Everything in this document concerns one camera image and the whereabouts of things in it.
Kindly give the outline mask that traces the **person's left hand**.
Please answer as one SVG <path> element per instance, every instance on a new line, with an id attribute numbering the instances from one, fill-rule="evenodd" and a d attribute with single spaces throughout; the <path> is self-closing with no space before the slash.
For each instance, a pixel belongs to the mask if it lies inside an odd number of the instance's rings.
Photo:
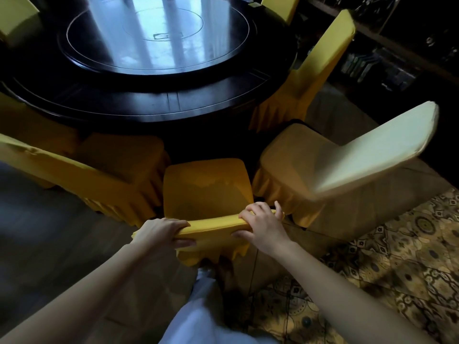
<path id="1" fill-rule="evenodd" d="M 144 256 L 163 254 L 174 249 L 173 239 L 181 239 L 175 236 L 185 227 L 189 227 L 186 220 L 170 218 L 148 220 L 135 232 L 131 245 Z"/>

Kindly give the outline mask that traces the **person's right hand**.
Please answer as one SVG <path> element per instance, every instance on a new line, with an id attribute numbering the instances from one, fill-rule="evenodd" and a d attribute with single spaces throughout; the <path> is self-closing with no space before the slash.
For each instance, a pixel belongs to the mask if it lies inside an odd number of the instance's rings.
<path id="1" fill-rule="evenodd" d="M 243 219 L 255 234 L 255 242 L 252 244 L 264 254 L 280 260 L 290 238 L 282 221 L 277 220 L 274 214 L 266 202 L 255 202 L 239 213 L 239 218 Z"/>

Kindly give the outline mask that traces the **person's left forearm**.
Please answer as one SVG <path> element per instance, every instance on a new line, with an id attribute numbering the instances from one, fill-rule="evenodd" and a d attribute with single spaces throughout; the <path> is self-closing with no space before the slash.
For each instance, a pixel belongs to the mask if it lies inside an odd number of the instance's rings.
<path id="1" fill-rule="evenodd" d="M 6 335 L 0 344 L 73 344 L 84 340 L 158 243 L 132 242 Z"/>

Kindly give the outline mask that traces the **person's right forearm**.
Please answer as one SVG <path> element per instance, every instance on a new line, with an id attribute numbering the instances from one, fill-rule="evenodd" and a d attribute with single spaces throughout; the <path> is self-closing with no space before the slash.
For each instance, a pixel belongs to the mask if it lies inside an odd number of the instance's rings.
<path id="1" fill-rule="evenodd" d="M 437 344 L 297 243 L 280 243 L 272 256 L 290 272 L 348 344 Z"/>

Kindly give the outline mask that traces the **person's white trousers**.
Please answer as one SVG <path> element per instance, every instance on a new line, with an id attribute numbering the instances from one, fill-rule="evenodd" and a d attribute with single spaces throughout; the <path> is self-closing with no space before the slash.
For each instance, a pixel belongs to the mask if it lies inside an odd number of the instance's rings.
<path id="1" fill-rule="evenodd" d="M 186 304 L 177 312 L 158 344 L 281 344 L 262 330 L 252 334 L 224 322 L 223 298 L 213 265 L 198 268 Z"/>

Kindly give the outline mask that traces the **pale yellow covered chair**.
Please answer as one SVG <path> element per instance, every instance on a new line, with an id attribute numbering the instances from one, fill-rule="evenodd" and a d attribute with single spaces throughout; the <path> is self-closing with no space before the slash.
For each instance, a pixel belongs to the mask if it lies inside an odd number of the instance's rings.
<path id="1" fill-rule="evenodd" d="M 438 117 L 427 101 L 344 145 L 294 123 L 261 153 L 253 193 L 298 227 L 350 242 L 449 187 L 419 159 Z"/>

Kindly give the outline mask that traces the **patterned gold carpet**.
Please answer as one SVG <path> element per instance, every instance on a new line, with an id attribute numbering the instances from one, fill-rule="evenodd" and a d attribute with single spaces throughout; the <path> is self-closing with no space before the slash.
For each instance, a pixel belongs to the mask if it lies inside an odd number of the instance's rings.
<path id="1" fill-rule="evenodd" d="M 455 188 L 349 242 L 284 224 L 334 272 L 440 344 L 459 344 L 459 191 Z M 310 296 L 257 252 L 249 293 L 228 311 L 232 329 L 260 329 L 282 344 L 347 344 Z"/>

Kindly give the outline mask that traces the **dark round wooden table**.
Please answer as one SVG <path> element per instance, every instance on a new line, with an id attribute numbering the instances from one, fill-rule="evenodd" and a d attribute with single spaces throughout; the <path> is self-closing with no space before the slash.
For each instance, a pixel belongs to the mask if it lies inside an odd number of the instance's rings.
<path id="1" fill-rule="evenodd" d="M 85 70 L 61 52 L 58 33 L 81 0 L 54 0 L 39 11 L 42 28 L 15 47 L 0 45 L 0 82 L 18 100 L 71 127 L 129 134 L 205 119 L 228 122 L 265 101 L 286 81 L 296 39 L 274 11 L 242 0 L 254 42 L 224 65 L 173 76 Z"/>

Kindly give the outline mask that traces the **row of books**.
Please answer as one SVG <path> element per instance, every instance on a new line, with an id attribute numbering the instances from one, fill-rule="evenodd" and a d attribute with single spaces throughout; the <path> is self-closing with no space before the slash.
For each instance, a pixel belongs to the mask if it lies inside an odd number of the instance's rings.
<path id="1" fill-rule="evenodd" d="M 387 48 L 368 53 L 347 53 L 339 72 L 357 85 L 376 85 L 390 92 L 403 92 L 421 75 L 422 70 Z"/>

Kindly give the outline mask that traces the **round glass turntable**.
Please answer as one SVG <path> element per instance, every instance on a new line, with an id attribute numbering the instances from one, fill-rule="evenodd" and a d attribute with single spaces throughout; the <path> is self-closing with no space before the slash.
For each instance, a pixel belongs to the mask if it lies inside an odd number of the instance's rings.
<path id="1" fill-rule="evenodd" d="M 218 67 L 254 42 L 242 0 L 81 0 L 58 33 L 61 52 L 85 70 L 173 76 Z"/>

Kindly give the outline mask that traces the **dark wooden shelf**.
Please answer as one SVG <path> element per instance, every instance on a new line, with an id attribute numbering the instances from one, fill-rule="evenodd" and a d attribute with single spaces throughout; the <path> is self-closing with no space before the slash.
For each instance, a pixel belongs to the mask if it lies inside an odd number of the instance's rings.
<path id="1" fill-rule="evenodd" d="M 459 87 L 459 0 L 305 0 L 336 17 L 347 9 L 358 31 Z"/>

